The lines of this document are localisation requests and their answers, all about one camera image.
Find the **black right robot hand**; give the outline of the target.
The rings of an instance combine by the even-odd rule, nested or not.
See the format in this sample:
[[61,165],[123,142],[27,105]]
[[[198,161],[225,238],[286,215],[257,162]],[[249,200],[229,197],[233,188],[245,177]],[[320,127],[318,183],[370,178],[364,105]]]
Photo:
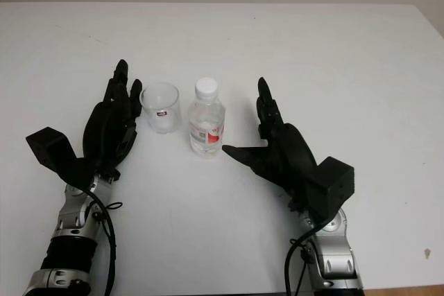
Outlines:
[[316,167],[311,150],[298,129],[285,123],[264,78],[258,80],[258,132],[267,141],[263,147],[222,145],[231,158],[249,167],[256,175],[281,187],[291,198],[291,211],[307,209],[307,174]]

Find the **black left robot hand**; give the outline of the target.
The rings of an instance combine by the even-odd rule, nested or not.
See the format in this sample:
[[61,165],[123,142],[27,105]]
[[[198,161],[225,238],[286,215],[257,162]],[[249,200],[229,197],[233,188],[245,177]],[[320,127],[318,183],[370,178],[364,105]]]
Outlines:
[[142,111],[139,101],[141,81],[136,79],[131,88],[127,88],[127,83],[128,63],[120,60],[108,81],[103,100],[94,107],[83,134],[84,158],[92,164],[95,173],[109,182],[120,178],[117,166],[135,142],[136,118]]

